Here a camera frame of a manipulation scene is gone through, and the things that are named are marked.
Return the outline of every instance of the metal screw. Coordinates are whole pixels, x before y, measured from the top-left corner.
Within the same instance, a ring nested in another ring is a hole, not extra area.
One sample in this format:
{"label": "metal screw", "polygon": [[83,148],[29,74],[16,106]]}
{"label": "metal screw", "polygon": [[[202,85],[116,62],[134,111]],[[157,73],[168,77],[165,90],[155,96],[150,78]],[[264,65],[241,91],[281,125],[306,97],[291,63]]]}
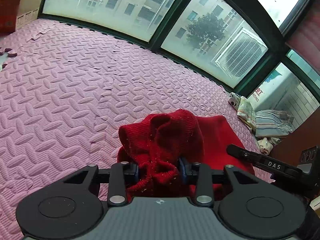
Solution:
{"label": "metal screw", "polygon": [[125,198],[123,196],[115,195],[112,196],[109,200],[114,204],[121,204],[125,201]]}
{"label": "metal screw", "polygon": [[212,198],[209,196],[206,196],[206,195],[202,195],[202,196],[197,197],[197,201],[202,204],[207,204],[212,201]]}

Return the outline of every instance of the pink curtain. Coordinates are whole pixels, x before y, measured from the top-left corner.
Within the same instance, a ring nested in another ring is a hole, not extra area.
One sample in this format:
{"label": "pink curtain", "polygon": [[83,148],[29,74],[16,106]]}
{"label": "pink curtain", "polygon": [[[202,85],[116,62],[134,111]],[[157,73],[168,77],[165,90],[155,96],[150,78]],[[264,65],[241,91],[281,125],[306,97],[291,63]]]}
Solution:
{"label": "pink curtain", "polygon": [[287,45],[320,74],[320,0],[315,0],[306,18],[288,39]]}

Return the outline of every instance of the textured mat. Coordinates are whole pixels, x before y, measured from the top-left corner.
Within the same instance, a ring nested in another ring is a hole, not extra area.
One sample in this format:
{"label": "textured mat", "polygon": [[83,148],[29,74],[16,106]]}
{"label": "textured mat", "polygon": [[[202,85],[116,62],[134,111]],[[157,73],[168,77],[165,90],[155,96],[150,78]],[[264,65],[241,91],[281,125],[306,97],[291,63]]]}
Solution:
{"label": "textured mat", "polygon": [[[120,125],[183,108],[225,116],[258,151],[222,87],[112,36],[36,20],[0,42],[0,238],[19,239],[18,202],[85,166],[116,162]],[[257,176],[268,174],[256,169]],[[105,200],[107,186],[100,190]]]}

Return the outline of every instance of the white ventilation grille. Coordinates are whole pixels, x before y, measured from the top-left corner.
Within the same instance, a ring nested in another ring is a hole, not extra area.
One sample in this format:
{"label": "white ventilation grille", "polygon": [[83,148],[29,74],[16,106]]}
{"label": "white ventilation grille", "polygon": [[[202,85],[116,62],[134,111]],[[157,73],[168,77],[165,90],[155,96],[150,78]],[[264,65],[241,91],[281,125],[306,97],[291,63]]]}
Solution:
{"label": "white ventilation grille", "polygon": [[259,37],[242,29],[217,58],[216,63],[232,79],[238,80],[247,74],[266,48]]}

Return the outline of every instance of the brown paper bag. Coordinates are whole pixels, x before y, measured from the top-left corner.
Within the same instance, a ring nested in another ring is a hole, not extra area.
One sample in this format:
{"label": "brown paper bag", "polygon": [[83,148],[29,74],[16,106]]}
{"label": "brown paper bag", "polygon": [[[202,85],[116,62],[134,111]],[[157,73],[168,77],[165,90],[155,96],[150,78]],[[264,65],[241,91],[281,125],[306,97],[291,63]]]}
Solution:
{"label": "brown paper bag", "polygon": [[0,0],[0,32],[12,33],[38,17],[41,0]]}

